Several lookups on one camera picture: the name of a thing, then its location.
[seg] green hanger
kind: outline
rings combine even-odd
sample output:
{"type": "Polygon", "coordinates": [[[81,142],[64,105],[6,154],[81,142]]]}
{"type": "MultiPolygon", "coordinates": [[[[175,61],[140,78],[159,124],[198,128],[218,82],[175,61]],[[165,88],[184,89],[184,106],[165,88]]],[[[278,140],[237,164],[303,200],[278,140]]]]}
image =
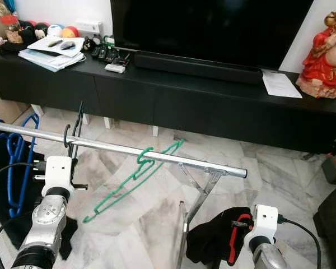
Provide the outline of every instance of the green hanger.
{"type": "MultiPolygon", "coordinates": [[[[180,148],[180,146],[183,144],[184,140],[180,140],[178,142],[173,143],[170,147],[168,147],[167,149],[163,150],[161,153],[163,154],[169,154],[172,155],[177,149],[180,148]]],[[[163,162],[161,162],[155,169],[153,169],[153,171],[151,171],[148,175],[146,175],[146,177],[144,179],[142,179],[141,182],[139,182],[134,188],[130,189],[129,191],[125,192],[123,195],[121,195],[119,198],[117,198],[116,200],[110,202],[108,205],[104,206],[104,204],[116,193],[118,193],[123,186],[130,181],[131,179],[133,180],[137,180],[138,178],[140,178],[142,175],[146,174],[149,170],[151,170],[151,168],[155,165],[156,161],[151,160],[151,159],[144,159],[141,160],[142,157],[144,157],[144,154],[152,151],[153,147],[148,147],[145,150],[142,151],[141,154],[138,155],[137,157],[137,164],[139,164],[138,169],[132,174],[130,175],[124,182],[122,182],[122,184],[115,189],[114,191],[110,192],[95,208],[94,208],[94,212],[95,214],[93,216],[86,216],[83,220],[83,223],[87,223],[91,220],[93,220],[97,215],[101,214],[102,212],[104,212],[106,209],[109,209],[111,206],[113,206],[115,203],[119,202],[121,199],[123,199],[125,196],[127,196],[128,194],[130,194],[131,192],[133,192],[135,189],[137,189],[140,185],[142,185],[148,178],[150,178],[155,172],[157,172],[157,170],[162,167],[162,165],[164,164],[163,162]]]]}

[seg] black tv cabinet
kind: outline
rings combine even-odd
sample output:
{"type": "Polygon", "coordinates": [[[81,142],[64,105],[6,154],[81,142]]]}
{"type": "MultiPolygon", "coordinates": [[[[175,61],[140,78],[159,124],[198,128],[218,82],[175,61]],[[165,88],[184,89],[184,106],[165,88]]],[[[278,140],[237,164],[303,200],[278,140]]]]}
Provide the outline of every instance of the black tv cabinet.
{"type": "MultiPolygon", "coordinates": [[[[137,68],[124,74],[85,62],[57,73],[16,55],[0,55],[0,97],[160,127],[313,153],[336,139],[336,99],[268,95],[242,84],[137,68]]],[[[295,83],[298,74],[286,73],[295,83]]]]}

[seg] red figurine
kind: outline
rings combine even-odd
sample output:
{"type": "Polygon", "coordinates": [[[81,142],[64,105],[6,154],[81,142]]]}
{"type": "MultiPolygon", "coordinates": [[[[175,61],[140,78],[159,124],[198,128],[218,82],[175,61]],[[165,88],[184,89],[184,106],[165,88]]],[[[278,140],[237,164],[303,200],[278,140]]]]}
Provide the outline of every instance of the red figurine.
{"type": "Polygon", "coordinates": [[[315,36],[296,84],[313,97],[336,98],[336,12],[327,15],[325,24],[328,28],[315,36]]]}

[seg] black cloth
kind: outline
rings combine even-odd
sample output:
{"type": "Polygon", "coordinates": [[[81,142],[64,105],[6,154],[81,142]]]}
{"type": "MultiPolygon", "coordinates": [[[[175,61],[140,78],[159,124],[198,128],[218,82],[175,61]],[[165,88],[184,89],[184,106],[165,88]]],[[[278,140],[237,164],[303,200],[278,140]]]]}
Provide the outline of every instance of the black cloth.
{"type": "Polygon", "coordinates": [[[249,228],[234,229],[231,226],[232,220],[253,225],[248,207],[229,208],[210,222],[200,224],[188,232],[186,256],[194,263],[202,262],[204,265],[213,263],[218,266],[220,260],[224,260],[233,266],[249,228]],[[230,247],[232,234],[235,234],[235,240],[232,240],[233,248],[230,247]]]}
{"type": "MultiPolygon", "coordinates": [[[[22,156],[22,161],[27,160],[29,154],[29,142],[25,142],[25,149],[22,156]]],[[[44,155],[34,153],[33,160],[44,160],[44,155]]],[[[6,139],[0,138],[0,168],[8,165],[9,155],[6,149],[6,139]]],[[[18,201],[20,196],[21,183],[24,178],[25,166],[15,166],[13,168],[13,186],[12,186],[12,195],[14,201],[18,201]]],[[[41,197],[41,190],[44,186],[43,182],[35,182],[32,180],[32,170],[29,175],[25,199],[23,202],[22,212],[32,211],[35,206],[37,206],[37,200],[41,197]]],[[[4,223],[9,216],[9,204],[7,198],[7,171],[0,173],[0,223],[4,223]]],[[[10,238],[11,243],[15,246],[16,249],[19,249],[22,242],[24,241],[26,235],[30,231],[32,226],[31,215],[27,215],[21,219],[13,221],[11,224],[5,227],[5,232],[10,238]]],[[[62,243],[60,254],[63,259],[67,259],[72,248],[70,244],[70,239],[73,233],[77,230],[77,221],[67,218],[67,224],[65,229],[62,232],[62,243]]]]}

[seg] tv screen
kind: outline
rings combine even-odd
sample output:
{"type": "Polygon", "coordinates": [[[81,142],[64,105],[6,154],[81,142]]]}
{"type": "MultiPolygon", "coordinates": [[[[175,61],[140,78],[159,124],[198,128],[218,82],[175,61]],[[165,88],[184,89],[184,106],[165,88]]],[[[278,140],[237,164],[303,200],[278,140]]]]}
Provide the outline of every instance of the tv screen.
{"type": "Polygon", "coordinates": [[[111,0],[121,48],[278,69],[313,0],[111,0]]]}

